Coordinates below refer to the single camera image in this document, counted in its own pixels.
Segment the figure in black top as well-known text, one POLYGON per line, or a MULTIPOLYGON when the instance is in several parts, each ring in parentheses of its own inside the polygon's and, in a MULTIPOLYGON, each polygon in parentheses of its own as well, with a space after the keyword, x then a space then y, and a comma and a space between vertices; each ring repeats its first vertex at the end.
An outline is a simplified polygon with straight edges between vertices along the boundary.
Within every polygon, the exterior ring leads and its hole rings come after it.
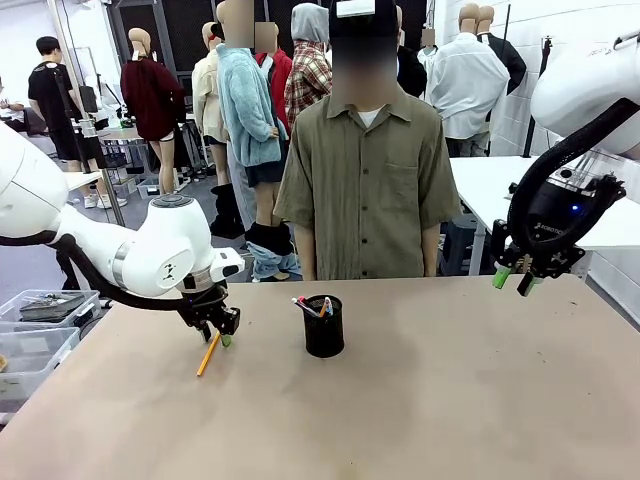
POLYGON ((424 99, 427 92, 428 73, 413 50, 402 45, 402 31, 398 33, 398 73, 397 81, 408 95, 424 99))

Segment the dark plastic stool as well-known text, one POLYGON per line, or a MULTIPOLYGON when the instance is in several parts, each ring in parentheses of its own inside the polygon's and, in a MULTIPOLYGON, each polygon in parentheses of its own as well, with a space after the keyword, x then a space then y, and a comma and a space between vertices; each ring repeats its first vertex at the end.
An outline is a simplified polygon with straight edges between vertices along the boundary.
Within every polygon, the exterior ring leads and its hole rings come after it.
POLYGON ((477 219, 471 213, 462 214, 446 223, 439 260, 439 271, 443 276, 464 276, 469 273, 476 227, 477 219))

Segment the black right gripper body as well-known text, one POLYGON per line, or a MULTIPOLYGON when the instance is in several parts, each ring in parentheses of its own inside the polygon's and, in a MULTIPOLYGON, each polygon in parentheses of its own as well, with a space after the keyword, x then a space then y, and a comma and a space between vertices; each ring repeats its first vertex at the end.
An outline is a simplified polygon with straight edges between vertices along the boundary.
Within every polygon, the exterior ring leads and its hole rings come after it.
POLYGON ((528 208, 527 243, 533 249, 540 249, 542 243, 554 242, 558 237, 563 243, 575 243, 598 219, 595 190, 545 181, 528 208))

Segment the white table with metal legs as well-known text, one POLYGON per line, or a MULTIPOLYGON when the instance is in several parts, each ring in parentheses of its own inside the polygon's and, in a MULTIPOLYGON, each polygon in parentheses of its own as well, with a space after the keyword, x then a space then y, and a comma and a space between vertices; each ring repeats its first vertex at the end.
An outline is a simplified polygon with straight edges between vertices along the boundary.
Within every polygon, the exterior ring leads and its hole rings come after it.
MULTIPOLYGON (((452 172, 461 201, 476 217, 469 274, 480 271, 485 236, 493 222, 504 219, 510 202, 508 187, 521 179, 533 164, 521 156, 462 157, 451 160, 452 172)), ((610 207, 599 222, 578 242, 585 256, 572 268, 584 278, 590 272, 591 257, 600 250, 640 251, 640 204, 623 198, 610 207)))

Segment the black tripod stand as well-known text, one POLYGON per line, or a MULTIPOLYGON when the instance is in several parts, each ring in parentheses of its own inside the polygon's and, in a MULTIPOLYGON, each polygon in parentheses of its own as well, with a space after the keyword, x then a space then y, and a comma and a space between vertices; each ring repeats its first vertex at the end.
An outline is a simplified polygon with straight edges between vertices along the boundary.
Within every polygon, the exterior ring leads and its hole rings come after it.
MULTIPOLYGON (((542 38, 542 47, 541 47, 542 57, 541 57, 541 63, 540 63, 540 69, 539 69, 539 79, 542 78, 542 75, 547 70, 552 48, 553 48, 552 36, 549 36, 549 35, 544 36, 542 38)), ((535 126, 537 122, 536 115, 537 115, 538 103, 539 103, 539 88, 537 85, 537 87, 534 90, 534 94, 532 95, 532 98, 531 98, 530 118, 529 118, 529 123, 526 131, 524 148, 521 154, 523 158, 531 157, 531 148, 532 148, 532 143, 534 138, 535 126)))

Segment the person in black t-shirt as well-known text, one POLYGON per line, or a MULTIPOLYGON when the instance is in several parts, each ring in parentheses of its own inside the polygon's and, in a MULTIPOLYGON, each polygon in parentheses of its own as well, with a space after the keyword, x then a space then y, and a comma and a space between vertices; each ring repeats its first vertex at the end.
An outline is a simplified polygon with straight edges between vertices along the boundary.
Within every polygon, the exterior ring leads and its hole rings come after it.
POLYGON ((43 36, 36 40, 41 62, 34 67, 28 78, 28 99, 31 108, 45 122, 57 157, 69 171, 82 172, 84 155, 91 170, 98 168, 96 159, 86 139, 72 128, 72 121, 82 118, 80 102, 66 66, 62 63, 62 52, 57 38, 43 36))

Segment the clear plastic bin with tools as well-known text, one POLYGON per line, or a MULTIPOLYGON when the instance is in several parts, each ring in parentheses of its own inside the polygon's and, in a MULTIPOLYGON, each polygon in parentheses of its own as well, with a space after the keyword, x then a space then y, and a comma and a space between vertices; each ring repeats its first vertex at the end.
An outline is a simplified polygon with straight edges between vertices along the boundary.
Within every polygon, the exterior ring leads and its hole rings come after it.
POLYGON ((101 314, 93 290, 26 290, 0 305, 0 333, 82 327, 101 314))

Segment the aluminium frame post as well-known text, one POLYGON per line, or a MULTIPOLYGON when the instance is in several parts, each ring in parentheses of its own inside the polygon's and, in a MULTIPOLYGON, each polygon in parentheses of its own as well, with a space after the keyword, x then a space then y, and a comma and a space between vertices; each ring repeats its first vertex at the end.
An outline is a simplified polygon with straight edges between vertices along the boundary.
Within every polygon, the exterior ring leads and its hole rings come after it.
POLYGON ((76 100, 76 103, 78 104, 78 109, 82 115, 82 120, 78 122, 78 128, 80 129, 83 137, 86 138, 87 140, 87 144, 88 144, 87 150, 90 150, 92 152, 92 154, 94 155, 96 166, 100 169, 100 172, 103 178, 103 183, 105 185, 105 190, 107 192, 107 195, 111 203, 112 215, 118 225, 125 226, 125 221, 121 211, 121 207, 118 203, 118 198, 116 197, 115 191, 113 189, 113 186, 109 177, 109 172, 107 170, 107 163, 104 158, 104 154, 102 151, 102 144, 100 143, 98 132, 95 129, 93 120, 89 117, 89 114, 85 111, 84 105, 82 103, 81 91, 79 89, 79 83, 78 83, 75 71, 73 69, 71 55, 66 42, 65 31, 60 19, 59 12, 58 12, 57 0, 46 0, 46 1, 49 8, 49 12, 54 22, 57 39, 60 44, 64 64, 67 66, 68 75, 73 88, 73 93, 75 95, 75 100, 76 100))

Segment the red jacket mannequin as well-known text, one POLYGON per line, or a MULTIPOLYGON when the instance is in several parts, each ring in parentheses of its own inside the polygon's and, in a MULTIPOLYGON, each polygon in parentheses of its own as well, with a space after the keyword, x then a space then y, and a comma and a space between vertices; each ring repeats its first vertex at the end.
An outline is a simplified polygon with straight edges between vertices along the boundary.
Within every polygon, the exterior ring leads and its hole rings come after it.
POLYGON ((254 58, 267 79, 278 120, 289 136, 290 126, 285 112, 285 86, 292 69, 291 58, 279 47, 279 28, 274 22, 255 24, 254 58))

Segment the plaid shirt hooded mannequin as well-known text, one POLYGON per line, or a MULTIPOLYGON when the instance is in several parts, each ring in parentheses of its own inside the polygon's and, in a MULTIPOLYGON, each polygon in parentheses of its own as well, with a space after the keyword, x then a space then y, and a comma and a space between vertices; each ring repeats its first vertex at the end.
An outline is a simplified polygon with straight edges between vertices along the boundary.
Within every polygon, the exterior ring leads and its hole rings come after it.
POLYGON ((315 3, 291 12, 292 67, 285 84, 285 113, 290 127, 306 108, 331 92, 332 72, 325 57, 329 42, 329 10, 315 3))

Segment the person in olive shirt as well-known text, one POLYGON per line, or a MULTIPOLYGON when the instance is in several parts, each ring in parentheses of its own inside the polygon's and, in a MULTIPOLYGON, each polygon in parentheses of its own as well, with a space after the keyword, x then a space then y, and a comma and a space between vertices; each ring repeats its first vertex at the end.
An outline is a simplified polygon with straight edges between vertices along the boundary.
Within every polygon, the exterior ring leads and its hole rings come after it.
POLYGON ((397 81, 395 0, 333 0, 331 92, 302 111, 277 213, 315 234, 316 280, 424 276, 422 232, 460 212, 442 121, 397 81))

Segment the red tipped pen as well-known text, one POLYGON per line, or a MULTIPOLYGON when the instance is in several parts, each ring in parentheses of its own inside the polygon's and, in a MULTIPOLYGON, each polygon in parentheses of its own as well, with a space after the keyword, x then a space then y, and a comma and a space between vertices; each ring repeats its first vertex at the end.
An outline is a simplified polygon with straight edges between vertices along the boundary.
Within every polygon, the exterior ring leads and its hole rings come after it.
POLYGON ((300 309, 302 309, 306 314, 310 315, 311 317, 314 317, 314 318, 321 317, 319 312, 314 310, 310 305, 306 303, 304 297, 292 298, 291 302, 297 307, 299 307, 300 309))

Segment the white shirt mannequin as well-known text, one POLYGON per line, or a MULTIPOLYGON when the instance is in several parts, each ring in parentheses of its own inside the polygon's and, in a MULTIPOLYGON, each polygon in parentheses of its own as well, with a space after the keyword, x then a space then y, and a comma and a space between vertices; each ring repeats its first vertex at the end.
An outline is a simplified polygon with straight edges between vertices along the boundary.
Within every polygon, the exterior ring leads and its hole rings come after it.
POLYGON ((464 5, 459 33, 438 48, 431 64, 428 96, 439 113, 449 156, 484 156, 490 141, 487 116, 506 96, 510 76, 490 46, 476 36, 480 7, 464 5))

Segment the white side table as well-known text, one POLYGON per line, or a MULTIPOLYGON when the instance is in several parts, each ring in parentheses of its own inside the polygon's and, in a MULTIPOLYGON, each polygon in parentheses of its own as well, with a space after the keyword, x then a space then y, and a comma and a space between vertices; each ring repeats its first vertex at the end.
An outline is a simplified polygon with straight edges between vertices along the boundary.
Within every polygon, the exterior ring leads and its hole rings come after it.
POLYGON ((63 176, 66 180, 69 191, 77 190, 81 187, 90 185, 103 178, 102 173, 100 171, 90 172, 90 173, 64 172, 63 176))

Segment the maroon sweater mannequin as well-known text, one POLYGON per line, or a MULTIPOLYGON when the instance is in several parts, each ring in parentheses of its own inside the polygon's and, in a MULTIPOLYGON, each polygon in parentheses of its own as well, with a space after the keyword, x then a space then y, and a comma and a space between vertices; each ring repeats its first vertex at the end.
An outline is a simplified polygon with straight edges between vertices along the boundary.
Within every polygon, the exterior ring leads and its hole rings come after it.
POLYGON ((120 87, 138 135, 157 156, 161 194, 175 192, 174 157, 178 124, 186 117, 184 89, 171 72, 152 58, 151 36, 138 27, 128 32, 132 56, 121 70, 120 87))

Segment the yellow pencil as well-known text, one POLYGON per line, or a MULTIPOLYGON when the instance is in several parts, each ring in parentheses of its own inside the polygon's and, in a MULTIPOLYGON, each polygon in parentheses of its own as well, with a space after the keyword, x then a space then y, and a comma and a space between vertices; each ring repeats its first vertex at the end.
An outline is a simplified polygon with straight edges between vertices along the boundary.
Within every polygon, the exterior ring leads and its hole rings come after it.
POLYGON ((212 357, 212 355, 213 355, 213 353, 214 353, 214 351, 216 349, 216 346, 218 345, 220 339, 221 339, 221 334, 219 332, 217 332, 214 335, 213 339, 211 340, 211 342, 210 342, 210 344, 208 346, 208 349, 207 349, 207 351, 206 351, 206 353, 205 353, 205 355, 204 355, 204 357, 203 357, 203 359, 202 359, 202 361, 201 361, 201 363, 200 363, 200 365, 198 367, 198 370, 197 370, 197 373, 196 373, 197 377, 201 377, 204 374, 204 372, 206 371, 206 368, 207 368, 207 366, 208 366, 208 364, 209 364, 209 362, 211 360, 211 357, 212 357))

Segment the person's right forearm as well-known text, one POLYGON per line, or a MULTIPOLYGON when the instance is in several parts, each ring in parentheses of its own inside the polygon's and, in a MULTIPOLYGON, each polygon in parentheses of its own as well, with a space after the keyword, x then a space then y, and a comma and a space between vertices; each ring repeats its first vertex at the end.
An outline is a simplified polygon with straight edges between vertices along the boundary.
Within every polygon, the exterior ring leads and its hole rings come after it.
POLYGON ((315 234, 311 229, 295 225, 294 235, 303 280, 315 281, 317 279, 315 234))

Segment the black mesh pen holder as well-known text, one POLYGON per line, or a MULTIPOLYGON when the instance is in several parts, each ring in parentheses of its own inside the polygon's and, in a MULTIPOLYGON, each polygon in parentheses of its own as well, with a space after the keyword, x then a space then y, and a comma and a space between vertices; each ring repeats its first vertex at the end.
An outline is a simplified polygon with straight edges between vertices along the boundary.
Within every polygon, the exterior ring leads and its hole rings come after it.
POLYGON ((306 351, 317 358, 330 358, 344 349, 342 301, 332 295, 315 295, 305 298, 314 310, 320 313, 324 299, 329 297, 333 313, 322 318, 314 318, 303 311, 306 351))

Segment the seated person white shirt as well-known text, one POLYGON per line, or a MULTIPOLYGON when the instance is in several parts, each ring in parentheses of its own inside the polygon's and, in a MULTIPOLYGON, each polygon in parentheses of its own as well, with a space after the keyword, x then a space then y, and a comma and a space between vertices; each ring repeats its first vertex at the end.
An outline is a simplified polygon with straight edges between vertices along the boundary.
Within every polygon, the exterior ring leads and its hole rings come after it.
POLYGON ((0 76, 0 121, 18 133, 27 131, 25 107, 17 101, 11 101, 5 93, 5 86, 0 76))

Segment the black trousers pile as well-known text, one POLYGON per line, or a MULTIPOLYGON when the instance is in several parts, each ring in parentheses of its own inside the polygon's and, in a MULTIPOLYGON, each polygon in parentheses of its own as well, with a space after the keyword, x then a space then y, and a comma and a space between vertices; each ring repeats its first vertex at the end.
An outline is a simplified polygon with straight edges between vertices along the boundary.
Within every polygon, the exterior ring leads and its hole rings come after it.
POLYGON ((245 233, 242 218, 231 184, 217 185, 211 189, 216 197, 216 217, 210 224, 210 232, 215 237, 236 239, 245 233))

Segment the light blue fleece mannequin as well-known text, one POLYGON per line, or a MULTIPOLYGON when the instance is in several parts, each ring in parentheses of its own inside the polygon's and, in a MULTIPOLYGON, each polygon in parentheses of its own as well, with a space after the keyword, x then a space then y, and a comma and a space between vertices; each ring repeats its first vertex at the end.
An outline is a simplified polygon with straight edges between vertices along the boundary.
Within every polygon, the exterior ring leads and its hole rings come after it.
MULTIPOLYGON (((253 3, 224 0, 220 7, 225 35, 216 47, 220 104, 235 158, 256 202, 256 219, 245 233, 246 243, 286 255, 293 251, 290 233, 275 214, 285 166, 285 129, 273 109, 267 79, 251 51, 255 40, 253 3)), ((283 281, 289 276, 277 274, 266 281, 283 281)))

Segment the blue jeans pile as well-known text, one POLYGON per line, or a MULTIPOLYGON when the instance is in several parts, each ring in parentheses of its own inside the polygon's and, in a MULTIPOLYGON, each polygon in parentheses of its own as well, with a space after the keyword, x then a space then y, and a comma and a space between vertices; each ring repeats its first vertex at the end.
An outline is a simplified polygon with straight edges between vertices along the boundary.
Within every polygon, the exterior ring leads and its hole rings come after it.
POLYGON ((266 281, 277 274, 302 275, 298 256, 294 251, 286 255, 279 255, 252 242, 247 242, 247 247, 253 256, 252 277, 254 282, 266 281))

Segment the person's left forearm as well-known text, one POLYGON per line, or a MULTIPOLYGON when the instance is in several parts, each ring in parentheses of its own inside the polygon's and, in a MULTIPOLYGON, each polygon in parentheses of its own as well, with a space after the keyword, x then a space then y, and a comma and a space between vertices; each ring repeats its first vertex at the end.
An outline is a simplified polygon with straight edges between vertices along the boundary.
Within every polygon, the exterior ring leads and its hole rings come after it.
POLYGON ((438 253, 441 226, 436 224, 422 232, 424 276, 435 277, 438 268, 438 253))

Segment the black jacket mannequin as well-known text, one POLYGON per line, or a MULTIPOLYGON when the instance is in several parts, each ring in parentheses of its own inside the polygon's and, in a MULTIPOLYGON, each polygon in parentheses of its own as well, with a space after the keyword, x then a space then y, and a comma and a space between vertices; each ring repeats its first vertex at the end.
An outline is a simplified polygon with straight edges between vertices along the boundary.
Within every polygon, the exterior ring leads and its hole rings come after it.
POLYGON ((509 73, 507 94, 514 92, 526 75, 526 64, 518 51, 506 39, 499 38, 490 32, 494 20, 494 9, 491 6, 481 6, 476 26, 476 37, 479 42, 489 46, 503 63, 509 73))

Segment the cream shirt mannequin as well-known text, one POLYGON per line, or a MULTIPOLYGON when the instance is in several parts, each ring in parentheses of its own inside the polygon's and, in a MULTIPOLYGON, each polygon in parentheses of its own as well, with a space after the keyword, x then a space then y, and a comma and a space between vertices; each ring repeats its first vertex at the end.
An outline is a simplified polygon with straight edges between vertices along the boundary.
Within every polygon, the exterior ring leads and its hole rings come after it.
POLYGON ((202 38, 206 55, 194 66, 192 72, 193 113, 196 127, 212 154, 217 185, 230 184, 227 160, 228 133, 221 112, 218 91, 218 54, 216 47, 224 42, 224 32, 218 22, 203 25, 202 38))

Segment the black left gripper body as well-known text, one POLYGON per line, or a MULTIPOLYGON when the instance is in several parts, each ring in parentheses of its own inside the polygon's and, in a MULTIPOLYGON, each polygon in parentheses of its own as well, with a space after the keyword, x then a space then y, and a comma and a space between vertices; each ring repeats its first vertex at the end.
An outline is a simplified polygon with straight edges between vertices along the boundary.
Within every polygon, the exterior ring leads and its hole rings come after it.
POLYGON ((227 282, 222 281, 206 291, 184 293, 185 305, 178 310, 178 314, 188 326, 197 329, 203 329, 206 323, 214 327, 222 326, 227 320, 227 287, 227 282))

